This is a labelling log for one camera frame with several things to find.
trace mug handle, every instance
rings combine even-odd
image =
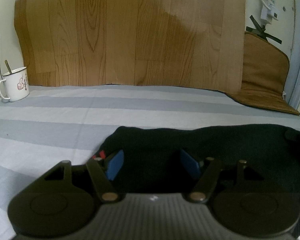
[[[0,97],[1,97],[2,99],[10,100],[10,98],[5,98],[5,97],[2,95],[1,90],[0,90]]]

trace white cable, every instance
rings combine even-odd
[[[264,0],[260,0],[262,2],[262,4],[269,10],[271,11],[271,8],[265,3]]]

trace mug rim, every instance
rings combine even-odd
[[[13,75],[13,74],[16,74],[16,73],[19,73],[19,72],[25,70],[26,68],[27,68],[27,67],[16,68],[16,69],[11,70],[12,74],[10,74],[10,72],[6,72],[6,73],[2,74],[2,76],[3,76],[3,77],[11,76],[11,75]]]

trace wooden board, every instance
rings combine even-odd
[[[236,93],[245,0],[16,0],[29,83]]]

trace blue pad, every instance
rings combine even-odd
[[[108,168],[105,172],[108,180],[114,180],[115,176],[117,176],[119,170],[121,169],[124,161],[124,153],[123,150],[120,150],[109,162]]]
[[[199,163],[184,150],[180,150],[180,161],[192,179],[199,179],[201,177]]]

